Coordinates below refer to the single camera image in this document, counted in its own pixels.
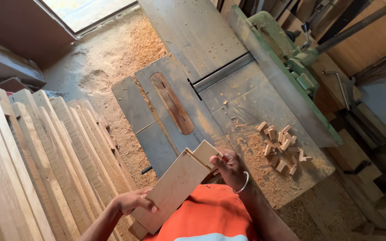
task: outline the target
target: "lever handle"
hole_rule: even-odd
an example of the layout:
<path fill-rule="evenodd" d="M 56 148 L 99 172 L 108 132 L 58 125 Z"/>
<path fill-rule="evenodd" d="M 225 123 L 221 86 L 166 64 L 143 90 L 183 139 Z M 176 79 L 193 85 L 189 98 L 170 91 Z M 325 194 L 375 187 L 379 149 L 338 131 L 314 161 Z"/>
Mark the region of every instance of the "lever handle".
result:
<path fill-rule="evenodd" d="M 305 33 L 309 31 L 309 22 L 305 22 L 304 24 L 302 24 L 302 30 Z"/>

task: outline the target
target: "silver bangle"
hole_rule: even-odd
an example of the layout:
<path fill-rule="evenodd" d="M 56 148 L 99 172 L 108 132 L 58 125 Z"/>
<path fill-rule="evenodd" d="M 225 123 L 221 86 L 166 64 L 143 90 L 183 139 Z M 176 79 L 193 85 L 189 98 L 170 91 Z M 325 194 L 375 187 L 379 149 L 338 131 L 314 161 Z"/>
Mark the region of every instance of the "silver bangle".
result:
<path fill-rule="evenodd" d="M 248 182 L 250 181 L 250 174 L 248 172 L 244 172 L 244 174 L 247 176 L 247 181 L 245 182 L 244 186 L 239 191 L 235 191 L 235 189 L 232 189 L 234 194 L 238 194 L 238 193 L 242 192 L 245 189 L 245 187 L 247 186 Z"/>

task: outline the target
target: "small wood block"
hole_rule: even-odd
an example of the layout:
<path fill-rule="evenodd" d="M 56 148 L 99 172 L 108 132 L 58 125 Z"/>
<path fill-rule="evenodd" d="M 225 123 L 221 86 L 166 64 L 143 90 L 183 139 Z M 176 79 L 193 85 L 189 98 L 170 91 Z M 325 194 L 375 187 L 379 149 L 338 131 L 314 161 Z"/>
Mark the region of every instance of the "small wood block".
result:
<path fill-rule="evenodd" d="M 303 150 L 302 149 L 300 149 L 300 151 L 299 151 L 299 161 L 303 162 Z"/>
<path fill-rule="evenodd" d="M 290 140 L 286 140 L 286 141 L 284 142 L 284 144 L 281 145 L 281 149 L 282 149 L 283 151 L 285 151 L 285 150 L 287 149 L 288 145 L 290 145 Z"/>
<path fill-rule="evenodd" d="M 291 125 L 286 126 L 284 129 L 282 129 L 282 133 L 287 133 L 287 131 L 291 128 Z"/>
<path fill-rule="evenodd" d="M 271 146 L 270 145 L 266 145 L 266 148 L 263 151 L 263 153 L 265 154 L 265 156 L 267 156 L 270 152 L 271 152 Z"/>
<path fill-rule="evenodd" d="M 291 161 L 293 162 L 293 164 L 297 164 L 297 159 L 294 155 L 290 155 L 291 157 Z"/>
<path fill-rule="evenodd" d="M 290 175 L 294 175 L 294 173 L 296 172 L 296 170 L 297 170 L 297 164 L 294 164 L 292 167 L 291 167 L 291 169 L 290 169 Z"/>
<path fill-rule="evenodd" d="M 269 130 L 268 130 L 268 133 L 269 133 L 269 138 L 270 138 L 271 140 L 275 139 L 276 134 L 275 134 L 275 130 L 274 130 L 274 129 L 269 129 Z"/>
<path fill-rule="evenodd" d="M 268 133 L 268 130 L 269 129 L 274 129 L 275 128 L 275 126 L 270 126 L 268 129 L 265 129 L 263 132 L 266 134 L 266 135 L 268 135 L 269 133 Z"/>
<path fill-rule="evenodd" d="M 276 143 L 274 143 L 274 145 L 276 146 L 276 148 L 278 148 L 279 152 L 282 153 L 281 144 L 279 144 L 279 142 L 276 142 Z"/>
<path fill-rule="evenodd" d="M 300 147 L 290 146 L 287 148 L 287 151 L 300 152 Z"/>
<path fill-rule="evenodd" d="M 282 172 L 282 170 L 284 169 L 285 166 L 287 166 L 287 162 L 285 162 L 284 160 L 281 160 L 281 161 L 279 162 L 278 167 L 276 167 L 276 170 L 277 170 L 278 172 Z"/>
<path fill-rule="evenodd" d="M 278 156 L 272 156 L 272 159 L 271 159 L 271 166 L 272 167 L 275 167 L 276 166 L 276 163 L 278 162 Z"/>
<path fill-rule="evenodd" d="M 265 143 L 270 145 L 272 148 L 276 148 L 276 146 L 270 140 L 265 140 Z"/>
<path fill-rule="evenodd" d="M 265 126 L 266 126 L 266 122 L 264 121 L 263 123 L 261 123 L 258 127 L 257 127 L 257 130 L 259 132 L 263 131 L 265 129 Z"/>
<path fill-rule="evenodd" d="M 278 141 L 282 142 L 282 131 L 278 132 Z"/>

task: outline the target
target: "stack of wooden boards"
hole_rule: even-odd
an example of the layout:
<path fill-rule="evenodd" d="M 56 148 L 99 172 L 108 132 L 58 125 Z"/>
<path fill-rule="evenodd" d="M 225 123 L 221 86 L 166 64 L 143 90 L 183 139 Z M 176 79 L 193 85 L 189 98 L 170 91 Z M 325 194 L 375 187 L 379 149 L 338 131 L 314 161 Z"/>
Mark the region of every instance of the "stack of wooden boards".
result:
<path fill-rule="evenodd" d="M 282 172 L 284 170 L 284 167 L 287 166 L 287 163 L 291 162 L 290 167 L 290 175 L 294 175 L 294 173 L 297 170 L 298 163 L 304 162 L 304 161 L 312 161 L 312 157 L 310 156 L 304 156 L 304 151 L 299 147 L 292 146 L 296 143 L 297 137 L 295 135 L 291 136 L 288 131 L 291 129 L 291 125 L 287 125 L 284 129 L 282 129 L 280 132 L 277 133 L 276 127 L 274 125 L 266 128 L 267 122 L 262 122 L 259 126 L 256 127 L 256 129 L 259 132 L 264 132 L 266 135 L 269 136 L 270 140 L 265 140 L 266 147 L 263 150 L 263 153 L 266 157 L 266 160 L 271 164 L 272 167 L 276 167 L 276 170 L 278 172 Z M 276 155 L 276 149 L 278 149 L 279 152 L 287 151 L 290 153 L 290 161 L 286 161 L 281 159 L 279 161 L 278 166 L 276 166 L 279 157 Z"/>
<path fill-rule="evenodd" d="M 186 148 L 146 196 L 158 207 L 158 212 L 152 214 L 137 207 L 131 214 L 136 221 L 129 231 L 139 240 L 147 233 L 156 233 L 210 173 L 214 167 L 209 162 L 211 156 L 222 157 L 222 154 L 206 140 L 193 152 Z"/>
<path fill-rule="evenodd" d="M 108 128 L 87 100 L 0 89 L 0 240 L 77 240 L 136 189 Z M 134 240 L 132 223 L 124 216 L 110 240 Z"/>

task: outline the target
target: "fingers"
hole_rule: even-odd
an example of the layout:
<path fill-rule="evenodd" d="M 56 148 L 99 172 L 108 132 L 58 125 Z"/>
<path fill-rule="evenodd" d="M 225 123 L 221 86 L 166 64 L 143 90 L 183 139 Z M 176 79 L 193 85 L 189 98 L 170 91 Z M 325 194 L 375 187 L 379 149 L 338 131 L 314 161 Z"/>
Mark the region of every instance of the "fingers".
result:
<path fill-rule="evenodd" d="M 211 156 L 211 158 L 209 158 L 209 162 L 215 167 L 217 167 L 220 171 L 227 170 L 226 162 L 218 156 Z"/>
<path fill-rule="evenodd" d="M 138 206 L 141 206 L 141 207 L 147 209 L 152 214 L 157 212 L 157 207 L 153 204 L 153 202 L 148 200 L 148 199 L 143 198 L 142 196 L 139 197 L 136 202 L 137 202 Z"/>

